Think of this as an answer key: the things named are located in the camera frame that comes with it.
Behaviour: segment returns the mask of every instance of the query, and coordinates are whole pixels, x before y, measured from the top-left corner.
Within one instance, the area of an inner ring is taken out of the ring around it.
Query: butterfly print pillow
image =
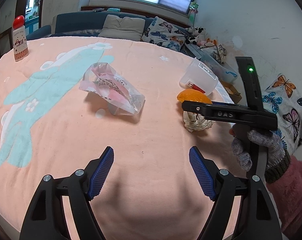
[[[183,30],[179,30],[173,24],[155,17],[144,32],[141,41],[179,52],[186,38],[187,34]]]
[[[302,95],[294,80],[285,74],[277,78],[262,92],[263,106],[278,117],[278,130],[289,154],[302,144]]]

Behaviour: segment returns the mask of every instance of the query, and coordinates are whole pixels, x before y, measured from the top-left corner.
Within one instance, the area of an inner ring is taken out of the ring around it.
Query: hand
[[[237,157],[241,168],[249,171],[252,167],[250,154],[243,149],[243,143],[235,137],[234,130],[230,129],[229,133],[234,136],[231,144],[233,154]],[[290,156],[284,150],[281,138],[271,131],[257,131],[255,129],[248,132],[247,136],[251,142],[269,149],[265,179],[268,183],[275,182],[284,174],[290,164]]]

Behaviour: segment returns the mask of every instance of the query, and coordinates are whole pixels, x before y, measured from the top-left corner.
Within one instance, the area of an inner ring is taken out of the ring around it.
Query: dark ribbed cuff
[[[279,178],[283,176],[283,174],[286,172],[287,168],[289,167],[291,158],[287,150],[284,149],[284,151],[285,151],[285,155],[284,158],[281,160],[281,162],[278,165],[265,171],[265,181],[267,183],[276,182]]]

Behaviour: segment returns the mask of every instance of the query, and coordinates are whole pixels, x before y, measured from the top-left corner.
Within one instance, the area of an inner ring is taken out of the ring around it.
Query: sofa backrest
[[[144,17],[131,13],[121,13],[121,12],[93,12],[93,11],[80,11],[74,13],[64,13],[57,16],[55,33],[73,32],[80,30],[100,30],[103,28],[104,21],[107,15],[112,14],[119,16],[120,18],[131,17],[131,18],[141,18],[146,21],[144,26],[144,31],[150,26],[153,18]],[[179,30],[183,31],[187,35],[189,33],[179,26],[176,26]]]

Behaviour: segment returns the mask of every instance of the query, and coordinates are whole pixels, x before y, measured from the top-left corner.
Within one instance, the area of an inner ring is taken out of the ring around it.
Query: crumpled plastic bag
[[[104,62],[94,63],[87,69],[79,88],[104,98],[114,115],[138,114],[145,100],[144,95]]]
[[[206,120],[201,114],[183,112],[184,126],[189,132],[211,128],[215,121]]]

